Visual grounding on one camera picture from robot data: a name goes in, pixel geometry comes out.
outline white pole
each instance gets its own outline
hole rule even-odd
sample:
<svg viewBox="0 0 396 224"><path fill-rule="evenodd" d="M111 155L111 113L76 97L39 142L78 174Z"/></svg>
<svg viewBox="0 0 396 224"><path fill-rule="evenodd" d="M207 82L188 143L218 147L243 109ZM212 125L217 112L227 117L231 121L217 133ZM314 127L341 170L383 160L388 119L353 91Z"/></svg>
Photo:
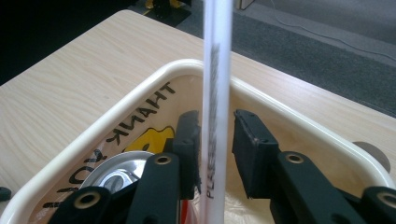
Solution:
<svg viewBox="0 0 396 224"><path fill-rule="evenodd" d="M205 0L200 223L224 223L233 0Z"/></svg>

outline light wood surface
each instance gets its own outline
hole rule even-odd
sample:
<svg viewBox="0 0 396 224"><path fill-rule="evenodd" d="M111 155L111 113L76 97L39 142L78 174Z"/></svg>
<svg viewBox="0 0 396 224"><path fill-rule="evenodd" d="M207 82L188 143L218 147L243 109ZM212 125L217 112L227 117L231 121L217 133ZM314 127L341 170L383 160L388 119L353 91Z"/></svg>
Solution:
<svg viewBox="0 0 396 224"><path fill-rule="evenodd" d="M0 87L0 186L17 192L125 94L203 40L122 11ZM396 180L396 119L232 55L232 75L348 141L382 149ZM7 203L0 203L0 214Z"/></svg>

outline gray carpet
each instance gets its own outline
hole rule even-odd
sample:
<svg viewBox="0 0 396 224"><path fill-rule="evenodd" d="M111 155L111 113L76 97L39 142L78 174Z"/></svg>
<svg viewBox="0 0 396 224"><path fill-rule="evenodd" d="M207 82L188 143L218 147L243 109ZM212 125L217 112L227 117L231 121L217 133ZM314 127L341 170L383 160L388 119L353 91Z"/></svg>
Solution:
<svg viewBox="0 0 396 224"><path fill-rule="evenodd" d="M203 3L177 29L203 37ZM396 67L233 14L233 51L396 118Z"/></svg>

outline metal can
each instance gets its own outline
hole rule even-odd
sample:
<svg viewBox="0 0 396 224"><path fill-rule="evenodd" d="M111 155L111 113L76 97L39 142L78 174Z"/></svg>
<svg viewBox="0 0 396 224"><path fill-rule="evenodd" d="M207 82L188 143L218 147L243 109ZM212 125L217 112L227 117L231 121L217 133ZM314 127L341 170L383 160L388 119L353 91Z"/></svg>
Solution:
<svg viewBox="0 0 396 224"><path fill-rule="evenodd" d="M130 151L114 156L94 169L81 188L99 186L115 193L140 179L146 160L152 155L146 151Z"/></svg>

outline white tube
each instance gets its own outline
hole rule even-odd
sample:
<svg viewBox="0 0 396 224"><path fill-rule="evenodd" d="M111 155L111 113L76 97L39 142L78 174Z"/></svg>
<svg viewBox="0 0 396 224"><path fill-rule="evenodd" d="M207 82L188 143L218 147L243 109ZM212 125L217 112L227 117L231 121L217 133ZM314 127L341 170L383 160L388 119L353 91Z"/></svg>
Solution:
<svg viewBox="0 0 396 224"><path fill-rule="evenodd" d="M205 0L200 223L224 223L232 0Z"/></svg>

